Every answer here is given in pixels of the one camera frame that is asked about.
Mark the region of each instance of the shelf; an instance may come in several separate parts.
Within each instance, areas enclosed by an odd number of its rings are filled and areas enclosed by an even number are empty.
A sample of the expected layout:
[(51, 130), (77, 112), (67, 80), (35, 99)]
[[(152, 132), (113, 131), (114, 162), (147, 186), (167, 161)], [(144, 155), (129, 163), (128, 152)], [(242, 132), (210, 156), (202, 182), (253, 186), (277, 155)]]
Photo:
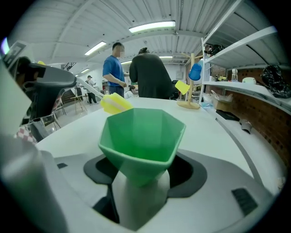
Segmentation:
[(205, 60), (226, 69), (253, 66), (279, 65), (288, 69), (288, 60), (283, 56), (280, 40), (275, 27), (270, 26), (255, 32), (228, 46), (216, 55)]
[(241, 83), (241, 82), (226, 82), (226, 81), (208, 81), (203, 82), (204, 85), (211, 85), (224, 88), (228, 91), (242, 93), (256, 99), (262, 100), (273, 106), (280, 108), (291, 115), (291, 98), (281, 99), (275, 98), (264, 86)]
[(254, 179), (276, 195), (279, 192), (278, 179), (286, 175), (286, 168), (273, 147), (255, 128), (252, 128), (249, 134), (241, 129), (239, 122), (224, 119), (215, 109), (207, 109), (207, 112), (237, 144), (253, 172)]

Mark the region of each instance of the yellow brush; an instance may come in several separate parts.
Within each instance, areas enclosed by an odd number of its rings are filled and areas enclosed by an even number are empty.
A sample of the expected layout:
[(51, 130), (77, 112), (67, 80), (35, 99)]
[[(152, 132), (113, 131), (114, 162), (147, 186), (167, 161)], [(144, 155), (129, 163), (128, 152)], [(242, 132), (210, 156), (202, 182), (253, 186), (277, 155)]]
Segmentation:
[(84, 80), (77, 78), (77, 82), (82, 84), (86, 89), (88, 89), (95, 95), (100, 96), (101, 98), (100, 104), (104, 108), (104, 111), (107, 113), (116, 114), (133, 108), (131, 103), (126, 101), (123, 97), (121, 97), (117, 93), (113, 93), (111, 95), (103, 95), (102, 93), (96, 91)]

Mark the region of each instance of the brick wall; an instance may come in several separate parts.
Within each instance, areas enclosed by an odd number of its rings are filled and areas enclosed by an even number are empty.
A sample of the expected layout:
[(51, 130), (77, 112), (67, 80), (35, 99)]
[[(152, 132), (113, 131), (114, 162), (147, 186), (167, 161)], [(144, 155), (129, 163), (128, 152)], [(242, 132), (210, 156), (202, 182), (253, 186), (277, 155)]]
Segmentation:
[[(213, 67), (211, 75), (223, 75), (223, 70), (220, 67)], [(263, 84), (261, 73), (263, 69), (245, 69), (238, 70), (238, 81), (242, 81), (245, 77), (254, 77), (257, 82)], [(282, 71), (286, 82), (290, 83), (291, 75), (288, 71)], [(231, 71), (227, 74), (228, 79), (231, 79)], [(206, 92), (214, 90), (216, 93), (222, 95), (221, 88), (214, 86), (207, 86)], [(233, 101), (231, 103), (231, 113), (238, 118), (247, 119), (252, 126), (272, 145), (276, 152), (281, 157), (282, 161), (287, 167), (290, 167), (291, 155), (291, 116), (270, 105), (264, 101), (256, 98), (243, 95), (236, 92), (227, 91), (227, 95), (233, 94)]]

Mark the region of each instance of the black plastic bag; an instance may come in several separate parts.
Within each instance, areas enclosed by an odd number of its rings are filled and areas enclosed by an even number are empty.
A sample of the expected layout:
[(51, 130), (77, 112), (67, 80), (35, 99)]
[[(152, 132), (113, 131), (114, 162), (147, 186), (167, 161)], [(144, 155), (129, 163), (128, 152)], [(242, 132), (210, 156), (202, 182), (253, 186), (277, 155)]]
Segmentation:
[(289, 85), (285, 83), (279, 66), (271, 65), (265, 67), (261, 77), (266, 84), (265, 87), (274, 97), (283, 99), (291, 97), (291, 89)]

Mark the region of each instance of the white tabletop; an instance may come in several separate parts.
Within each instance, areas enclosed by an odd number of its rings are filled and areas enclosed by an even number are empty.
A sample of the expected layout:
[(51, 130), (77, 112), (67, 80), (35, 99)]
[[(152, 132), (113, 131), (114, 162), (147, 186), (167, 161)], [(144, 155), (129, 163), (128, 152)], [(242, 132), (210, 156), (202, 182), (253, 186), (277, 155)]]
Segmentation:
[[(194, 151), (210, 157), (229, 161), (250, 176), (251, 170), (241, 151), (220, 124), (204, 109), (190, 110), (176, 101), (130, 98), (134, 107), (162, 109), (186, 124), (179, 149)], [(92, 157), (102, 152), (98, 140), (110, 114), (99, 109), (57, 130), (37, 144), (40, 150), (49, 151), (53, 157), (90, 153)]]

